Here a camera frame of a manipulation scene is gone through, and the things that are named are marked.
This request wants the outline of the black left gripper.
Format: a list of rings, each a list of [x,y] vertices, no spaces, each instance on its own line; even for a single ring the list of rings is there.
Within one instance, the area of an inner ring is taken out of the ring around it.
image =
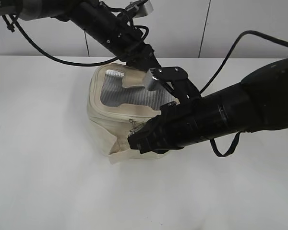
[[[188,145],[216,138],[221,128],[221,103],[218,100],[189,100],[168,103],[161,114],[128,137],[133,150],[141,154],[153,151],[163,154]]]

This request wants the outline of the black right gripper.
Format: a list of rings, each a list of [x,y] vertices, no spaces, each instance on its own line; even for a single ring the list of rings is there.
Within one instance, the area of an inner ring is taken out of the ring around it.
[[[81,10],[86,23],[84,30],[115,56],[99,62],[99,65],[120,60],[126,66],[144,72],[161,67],[151,45],[144,42],[149,33],[148,27],[135,25],[134,18],[125,8],[82,4]]]

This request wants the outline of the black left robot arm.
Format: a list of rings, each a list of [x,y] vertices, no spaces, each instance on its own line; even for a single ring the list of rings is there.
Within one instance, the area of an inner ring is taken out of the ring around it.
[[[252,35],[288,48],[286,41],[257,31]],[[177,101],[161,106],[160,115],[128,136],[130,148],[141,154],[164,154],[209,141],[215,155],[227,157],[241,133],[288,128],[288,58],[207,96],[180,67],[152,68],[145,79],[147,89],[160,84]]]

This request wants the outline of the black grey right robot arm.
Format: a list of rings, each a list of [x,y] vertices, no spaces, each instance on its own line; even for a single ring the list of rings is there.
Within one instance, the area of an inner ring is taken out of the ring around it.
[[[76,67],[98,67],[119,60],[141,71],[159,68],[153,48],[145,43],[149,34],[148,27],[134,24],[135,18],[145,17],[152,11],[153,7],[148,0],[132,1],[125,8],[110,7],[102,0],[0,0],[0,17],[11,32],[17,28],[42,55]],[[114,58],[97,63],[76,63],[50,55],[18,23],[19,19],[32,21],[43,18],[73,22],[111,52]]]

